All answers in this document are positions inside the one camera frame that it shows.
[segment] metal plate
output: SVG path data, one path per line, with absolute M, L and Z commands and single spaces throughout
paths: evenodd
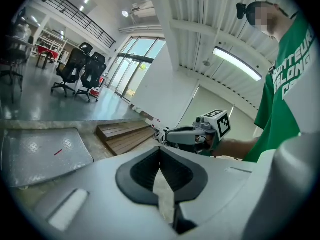
M 5 132 L 1 165 L 8 187 L 49 181 L 93 162 L 75 128 Z

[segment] corrugated ceiling panel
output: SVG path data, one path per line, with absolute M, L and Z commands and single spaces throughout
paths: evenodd
M 221 26 L 221 31 L 244 41 L 273 63 L 278 53 L 278 43 L 254 29 L 246 18 L 237 18 L 237 3 L 248 5 L 255 1 L 279 4 L 290 16 L 297 11 L 297 6 L 291 0 L 170 0 L 170 6 L 173 19 L 200 22 L 215 29 Z M 213 34 L 208 36 L 187 30 L 178 30 L 175 33 L 179 46 L 179 60 L 183 67 L 214 79 L 248 100 L 256 108 L 259 107 L 268 68 L 264 68 L 257 58 L 252 57 L 245 48 L 235 47 L 232 43 L 226 42 L 220 35 L 216 38 Z M 248 63 L 263 76 L 262 80 L 254 81 L 237 67 L 213 55 L 215 46 Z

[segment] man's arm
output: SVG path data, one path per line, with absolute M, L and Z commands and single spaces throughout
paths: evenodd
M 259 137 L 250 141 L 241 141 L 231 138 L 223 139 L 218 145 L 217 149 L 212 151 L 211 155 L 213 157 L 228 156 L 237 159 L 244 159 L 257 143 L 258 139 Z M 212 140 L 208 140 L 207 143 L 212 145 Z

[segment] wooden step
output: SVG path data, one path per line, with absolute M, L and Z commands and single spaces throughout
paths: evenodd
M 144 121 L 98 125 L 96 135 L 104 143 L 146 129 L 147 127 L 149 125 Z
M 123 137 L 106 141 L 105 145 L 115 156 L 119 156 L 133 150 L 155 133 L 155 130 L 153 130 L 151 127 L 148 127 L 140 129 L 136 132 L 132 132 L 131 134 Z

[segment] air conditioner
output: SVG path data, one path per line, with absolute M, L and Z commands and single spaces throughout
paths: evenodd
M 131 11 L 139 18 L 156 16 L 156 11 L 151 0 L 145 0 L 140 3 L 134 3 Z

